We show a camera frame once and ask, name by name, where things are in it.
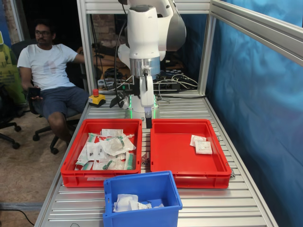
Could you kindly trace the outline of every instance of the white cable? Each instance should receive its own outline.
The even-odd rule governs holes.
[[[174,80],[174,79],[164,79],[164,80],[161,80],[161,81],[158,81],[157,83],[155,83],[155,84],[159,84],[159,83],[161,83],[162,81],[174,81],[174,82],[177,82],[177,83],[179,83],[179,84],[181,84],[183,87],[185,87],[186,89],[188,89],[188,87],[186,87],[183,83],[185,83],[185,82],[180,82],[180,81],[177,81],[177,80]]]
[[[130,78],[132,78],[133,76],[131,76],[131,77],[129,77],[125,82],[123,82],[123,84],[125,84]]]
[[[176,75],[174,75],[171,79],[173,79],[175,76],[183,76],[183,77],[186,77],[187,79],[189,79],[189,80],[195,82],[195,83],[198,85],[198,82],[196,82],[196,81],[193,80],[192,78],[189,78],[188,76],[185,76],[184,74],[176,74]]]
[[[164,100],[165,102],[168,102],[168,103],[170,103],[170,101],[168,101],[168,100],[165,100],[164,98],[162,98],[162,96],[161,96],[161,93],[160,93],[160,84],[161,84],[161,82],[162,81],[166,81],[165,79],[164,80],[161,80],[161,81],[159,81],[159,82],[157,82],[156,84],[158,84],[159,83],[159,95],[160,95],[160,97],[161,97],[161,99],[162,100]]]

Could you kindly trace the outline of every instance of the chair wheel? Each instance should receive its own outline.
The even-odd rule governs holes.
[[[15,127],[15,131],[21,131],[21,127],[20,126],[16,126]]]
[[[40,136],[35,134],[33,136],[33,141],[39,141],[39,140],[40,140]]]
[[[20,147],[20,144],[18,143],[13,143],[13,149],[18,149]]]
[[[59,153],[59,150],[58,150],[57,148],[53,148],[53,149],[51,149],[51,153],[52,153],[53,155],[56,155],[56,154]]]

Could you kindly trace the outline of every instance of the chair armrest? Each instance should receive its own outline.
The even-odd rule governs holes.
[[[22,91],[22,93],[25,95],[25,98],[27,100],[30,112],[33,113],[33,114],[39,115],[39,113],[37,113],[37,111],[34,108],[33,100],[28,97],[27,92],[26,91]]]

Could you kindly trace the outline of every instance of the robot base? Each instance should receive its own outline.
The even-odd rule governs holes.
[[[153,119],[159,118],[160,116],[159,106],[156,101],[154,107],[151,109],[151,113]],[[130,96],[130,105],[125,111],[125,118],[142,119],[142,126],[146,126],[144,108],[141,106],[141,101],[137,96]]]

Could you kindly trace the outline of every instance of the floor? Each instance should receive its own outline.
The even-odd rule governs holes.
[[[0,130],[21,145],[15,150],[9,142],[0,140],[0,206],[3,203],[42,203],[62,161],[66,143],[59,140],[55,146],[59,153],[53,155],[49,149],[54,137],[51,131],[42,133],[37,142],[32,140],[36,130],[48,125],[45,118],[26,113],[13,122],[22,128],[20,132],[14,127]],[[35,223],[39,210],[23,211]],[[2,227],[32,226],[17,211],[0,211],[0,221]]]

